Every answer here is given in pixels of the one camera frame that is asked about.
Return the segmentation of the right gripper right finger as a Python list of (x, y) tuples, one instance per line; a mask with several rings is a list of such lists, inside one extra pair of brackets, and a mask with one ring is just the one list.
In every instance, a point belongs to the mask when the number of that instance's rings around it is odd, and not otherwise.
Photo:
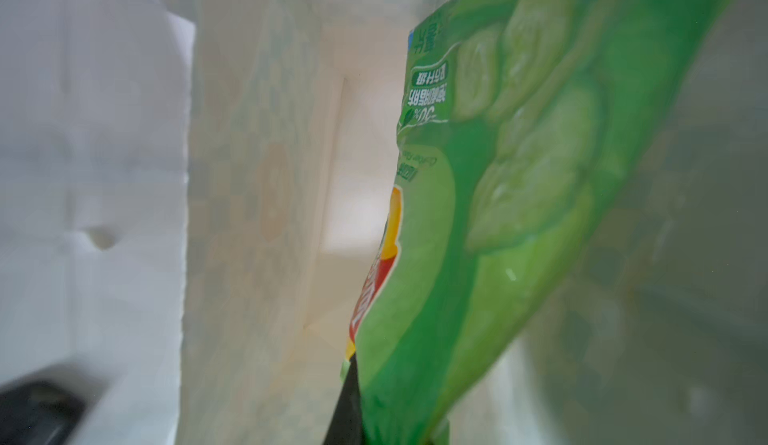
[(323, 445), (364, 445), (358, 366), (353, 354)]

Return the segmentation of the green Lays chips bag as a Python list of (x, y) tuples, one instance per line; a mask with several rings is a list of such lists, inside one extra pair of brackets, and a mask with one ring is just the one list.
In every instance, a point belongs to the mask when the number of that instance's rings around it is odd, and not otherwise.
[(410, 36), (389, 215), (349, 325), (365, 444), (428, 444), (559, 283), (732, 0), (450, 0)]

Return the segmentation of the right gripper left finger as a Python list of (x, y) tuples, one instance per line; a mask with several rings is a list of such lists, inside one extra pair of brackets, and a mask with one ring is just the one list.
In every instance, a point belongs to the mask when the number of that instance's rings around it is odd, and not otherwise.
[(1, 445), (65, 444), (86, 412), (86, 402), (47, 381), (1, 392)]

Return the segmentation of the checkered paper bag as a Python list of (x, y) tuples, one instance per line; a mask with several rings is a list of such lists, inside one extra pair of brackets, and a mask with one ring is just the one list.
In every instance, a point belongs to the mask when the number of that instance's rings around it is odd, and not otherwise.
[[(323, 444), (450, 0), (1, 0), (1, 392), (66, 444)], [(767, 0), (732, 0), (428, 444), (767, 440)]]

